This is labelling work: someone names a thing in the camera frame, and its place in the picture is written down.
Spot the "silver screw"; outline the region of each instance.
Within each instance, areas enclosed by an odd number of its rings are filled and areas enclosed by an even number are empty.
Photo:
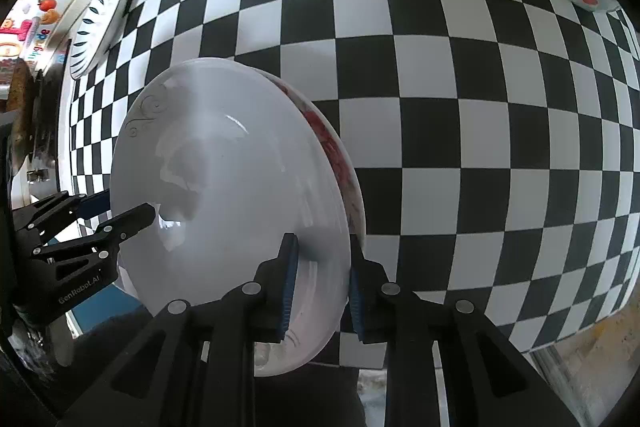
[[[180,315],[187,309],[187,303],[184,301],[171,301],[166,307],[166,310],[172,315]]]
[[[473,310],[476,309],[476,307],[474,306],[473,302],[461,299],[460,301],[456,302],[456,309],[460,313],[469,314],[472,313]]]
[[[242,286],[242,293],[245,295],[257,295],[262,290],[262,286],[260,286],[257,282],[248,282],[244,286]]]
[[[380,289],[385,295],[398,295],[400,293],[400,286],[394,282],[385,282]]]

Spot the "checkered tablecloth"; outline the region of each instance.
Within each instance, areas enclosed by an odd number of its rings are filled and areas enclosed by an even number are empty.
[[[269,71],[316,102],[356,167],[366,256],[401,286],[473,301],[522,351],[626,303],[640,269],[640,62],[622,11],[130,0],[114,45],[74,86],[76,191],[108,187],[127,109],[194,57]],[[340,350],[357,351],[347,335]]]

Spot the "black and white checkered surface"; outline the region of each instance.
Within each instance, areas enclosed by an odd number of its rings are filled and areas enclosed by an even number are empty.
[[[640,62],[622,11],[130,0],[115,44],[74,88],[76,191],[108,187],[145,84],[207,56],[270,71],[316,101],[356,167],[366,255],[400,285],[473,301],[522,351],[626,303],[640,269]],[[343,333],[340,349],[351,342]]]

